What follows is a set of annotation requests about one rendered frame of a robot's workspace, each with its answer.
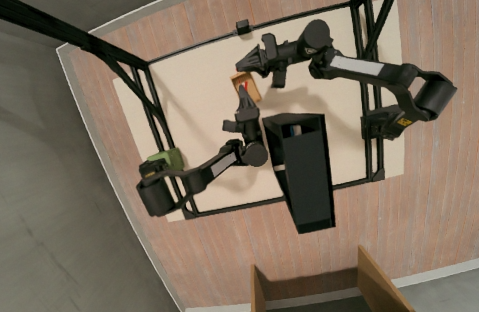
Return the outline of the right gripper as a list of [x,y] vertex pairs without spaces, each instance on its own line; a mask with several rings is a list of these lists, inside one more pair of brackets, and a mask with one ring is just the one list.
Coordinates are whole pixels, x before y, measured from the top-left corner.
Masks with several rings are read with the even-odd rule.
[[[250,107],[244,108],[248,106]],[[254,103],[254,101],[252,100],[252,98],[250,97],[246,89],[244,88],[244,86],[239,85],[239,106],[236,110],[236,112],[239,112],[239,113],[235,113],[234,117],[235,117],[235,121],[238,122],[239,124],[244,123],[244,135],[243,135],[244,141],[255,140],[262,137],[262,130],[260,128],[259,118],[258,120],[253,121],[253,119],[257,119],[257,117],[260,117],[261,115],[259,107],[258,108],[256,107],[257,105]],[[245,121],[250,121],[250,122],[245,123]]]

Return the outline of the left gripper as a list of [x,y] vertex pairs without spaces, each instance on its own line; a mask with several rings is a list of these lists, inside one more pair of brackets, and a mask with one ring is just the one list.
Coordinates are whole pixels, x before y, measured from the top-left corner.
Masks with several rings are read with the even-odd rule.
[[260,76],[263,75],[262,79],[264,79],[269,76],[270,71],[274,71],[275,61],[288,62],[288,64],[293,62],[292,65],[295,63],[295,49],[292,42],[284,40],[283,44],[277,45],[276,37],[272,33],[262,34],[261,42],[264,42],[265,50],[261,49],[258,43],[235,64],[237,72],[256,72]]

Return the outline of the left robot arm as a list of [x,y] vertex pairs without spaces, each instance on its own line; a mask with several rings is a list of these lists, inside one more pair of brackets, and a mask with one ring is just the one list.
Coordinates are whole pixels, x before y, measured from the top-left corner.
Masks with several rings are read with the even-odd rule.
[[[331,45],[333,41],[327,22],[322,19],[310,21],[298,39],[291,41],[295,49],[294,64],[312,59],[308,70],[314,79],[345,78],[383,87],[394,94],[399,108],[404,112],[400,114],[393,111],[388,121],[386,117],[371,120],[371,135],[380,133],[382,139],[394,141],[401,136],[405,128],[415,122],[436,120],[458,90],[452,81],[439,71],[423,71],[410,63],[398,65],[344,56],[333,44]],[[275,63],[274,71],[271,71],[273,72],[271,88],[285,88],[287,66],[291,64]],[[408,88],[415,76],[421,77],[426,82],[413,99]]]

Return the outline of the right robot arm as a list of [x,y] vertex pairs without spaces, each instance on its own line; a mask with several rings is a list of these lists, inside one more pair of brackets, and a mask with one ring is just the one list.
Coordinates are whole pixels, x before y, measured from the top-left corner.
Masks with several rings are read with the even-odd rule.
[[[241,133],[243,137],[244,123],[228,121],[223,120],[222,131]],[[248,163],[254,167],[263,166],[268,160],[268,152],[264,148],[263,137],[255,140],[244,141],[245,145],[243,145],[243,141],[239,138],[229,139],[216,156],[198,166],[199,168],[195,167],[186,171],[169,169],[165,158],[146,160],[141,163],[138,171],[141,177],[143,178],[144,175],[145,178],[141,179],[135,188],[149,216],[163,217],[182,209],[192,196],[204,192],[207,185],[230,166],[249,166]],[[189,191],[180,201],[175,202],[163,176],[185,178]]]

